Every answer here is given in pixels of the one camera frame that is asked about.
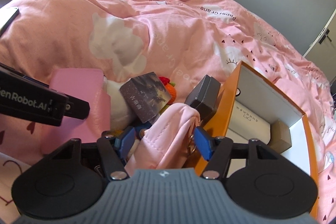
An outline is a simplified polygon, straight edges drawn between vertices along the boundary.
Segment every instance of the smartphone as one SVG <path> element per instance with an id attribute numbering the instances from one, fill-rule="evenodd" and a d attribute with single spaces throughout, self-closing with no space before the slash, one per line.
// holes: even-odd
<path id="1" fill-rule="evenodd" d="M 0 8 L 0 37 L 18 14 L 18 7 Z"/>

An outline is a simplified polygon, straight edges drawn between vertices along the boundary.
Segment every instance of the pink blanket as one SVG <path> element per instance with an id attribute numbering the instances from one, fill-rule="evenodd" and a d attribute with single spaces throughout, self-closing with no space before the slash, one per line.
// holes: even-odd
<path id="1" fill-rule="evenodd" d="M 239 61 L 250 64 L 307 113 L 321 172 L 318 220 L 336 216 L 329 83 L 283 35 L 235 1 L 13 0 L 7 6 L 21 14 L 0 38 L 0 62 L 46 83 L 56 68 L 100 68 L 114 81 L 154 71 L 176 83 L 176 102 L 183 102 L 205 74 L 223 83 Z M 35 163 L 40 128 L 1 116 L 0 152 Z"/>

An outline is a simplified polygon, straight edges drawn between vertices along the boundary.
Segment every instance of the eyelash print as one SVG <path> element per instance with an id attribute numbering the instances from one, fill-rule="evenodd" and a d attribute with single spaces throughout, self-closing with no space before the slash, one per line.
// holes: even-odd
<path id="1" fill-rule="evenodd" d="M 226 63 L 227 64 L 229 64 L 229 63 L 234 63 L 234 64 L 237 64 L 238 62 L 235 62 L 235 60 L 233 59 L 232 61 L 231 61 L 231 59 L 229 59 L 229 61 L 228 60 L 226 60 Z"/>

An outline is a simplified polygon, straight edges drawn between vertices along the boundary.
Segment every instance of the orange box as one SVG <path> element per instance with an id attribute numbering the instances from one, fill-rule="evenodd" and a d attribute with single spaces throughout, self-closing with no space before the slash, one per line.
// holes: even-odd
<path id="1" fill-rule="evenodd" d="M 204 125 L 204 129 L 212 137 L 225 136 L 235 100 L 266 122 L 272 124 L 281 120 L 289 127 L 292 147 L 282 155 L 309 174 L 318 185 L 315 148 L 307 115 L 272 82 L 244 62 L 237 65 L 221 86 L 217 112 Z M 187 159 L 184 167 L 193 167 L 196 174 L 201 175 L 206 165 L 207 162 L 196 150 Z M 317 216 L 317 205 L 316 200 L 310 212 L 313 218 Z"/>

